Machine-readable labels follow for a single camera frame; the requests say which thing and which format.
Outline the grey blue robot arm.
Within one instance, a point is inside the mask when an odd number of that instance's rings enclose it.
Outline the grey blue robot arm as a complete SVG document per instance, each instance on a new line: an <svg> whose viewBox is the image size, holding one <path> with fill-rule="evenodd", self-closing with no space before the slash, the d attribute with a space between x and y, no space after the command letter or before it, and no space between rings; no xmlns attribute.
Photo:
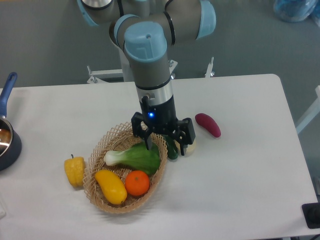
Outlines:
<svg viewBox="0 0 320 240"><path fill-rule="evenodd" d="M208 0L167 0L164 11L150 13L147 0L80 0L78 7L92 26L110 23L109 37L128 60L141 112L132 119L133 135L152 146L151 134L166 135L184 151L196 134L190 118L178 119L167 49L199 40L216 28Z"/></svg>

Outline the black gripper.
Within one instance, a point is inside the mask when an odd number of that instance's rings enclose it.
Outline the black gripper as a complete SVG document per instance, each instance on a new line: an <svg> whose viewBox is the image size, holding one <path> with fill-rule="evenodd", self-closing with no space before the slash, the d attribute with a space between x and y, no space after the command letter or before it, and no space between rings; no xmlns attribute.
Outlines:
<svg viewBox="0 0 320 240"><path fill-rule="evenodd" d="M135 112L131 118L132 134L144 140L147 150L152 148L151 133L168 135L179 143L180 153L184 156L188 146L194 143L196 134L191 118L177 119L174 97L151 105L151 99L145 95L140 107L141 112Z"/></svg>

